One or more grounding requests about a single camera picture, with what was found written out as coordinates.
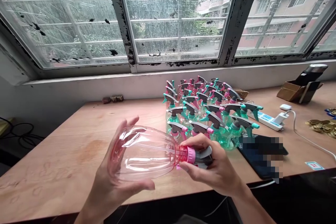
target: smartphone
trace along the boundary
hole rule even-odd
[[[287,150],[280,143],[273,143],[273,138],[268,136],[252,134],[253,143],[246,144],[247,134],[242,133],[239,139],[238,150],[247,160],[256,174],[262,180],[269,180],[275,177],[275,168],[270,167],[264,160],[265,151],[273,155],[288,155]]]
[[[320,81],[308,82],[303,94],[300,98],[299,103],[308,103],[313,98],[318,86],[320,85]]]

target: plywood tabletop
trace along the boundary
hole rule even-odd
[[[313,132],[305,125],[310,119],[330,119],[324,109],[335,107],[336,83],[326,83],[307,105],[297,105],[276,97],[279,88],[253,90],[248,99],[264,107],[263,112],[276,116],[279,106],[290,104],[297,112],[296,128],[304,136],[336,153],[336,140]],[[91,189],[112,136],[123,118],[140,116],[138,125],[165,130],[165,104],[162,99],[126,100],[121,103],[85,104],[42,143],[0,178],[0,223],[58,216],[79,212]],[[335,168],[336,162],[311,143],[293,133],[293,116],[285,130],[275,132],[261,124],[253,132],[283,137],[289,155],[283,162],[283,175],[308,173],[305,164],[316,161],[324,168]],[[228,156],[245,183],[260,181],[238,150]],[[174,170],[154,180],[156,190],[141,192],[125,204],[156,200],[210,190],[192,181],[184,171]]]

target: power strip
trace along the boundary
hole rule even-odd
[[[247,113],[247,115],[253,119],[254,118],[254,114],[252,112],[249,112]],[[259,122],[266,125],[267,127],[271,128],[272,130],[275,130],[275,131],[281,131],[281,130],[284,130],[283,128],[283,123],[280,125],[280,124],[277,124],[275,122],[273,122],[274,118],[269,116],[269,115],[266,115],[264,113],[261,113],[260,111],[258,111],[258,119],[259,119]]]

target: white wall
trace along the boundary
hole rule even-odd
[[[336,60],[327,62],[329,68],[321,79],[336,79]],[[295,79],[311,63],[41,80],[21,86],[12,86],[0,77],[0,117],[15,117],[18,122],[32,123],[36,127],[35,134],[47,136],[83,104],[100,101],[105,96],[123,94],[125,99],[162,97],[166,80],[174,79],[178,83],[181,79],[196,79],[197,75],[205,79],[218,77],[245,90],[281,86],[285,81]],[[13,139],[0,141],[1,146],[16,155],[25,153]]]

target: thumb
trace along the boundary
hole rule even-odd
[[[152,180],[144,180],[125,185],[121,188],[123,196],[128,199],[142,190],[155,190],[155,184]]]
[[[182,162],[180,163],[180,167],[185,170],[192,180],[198,181],[198,182],[205,182],[206,177],[208,176],[207,171],[201,168],[198,168],[197,166]]]

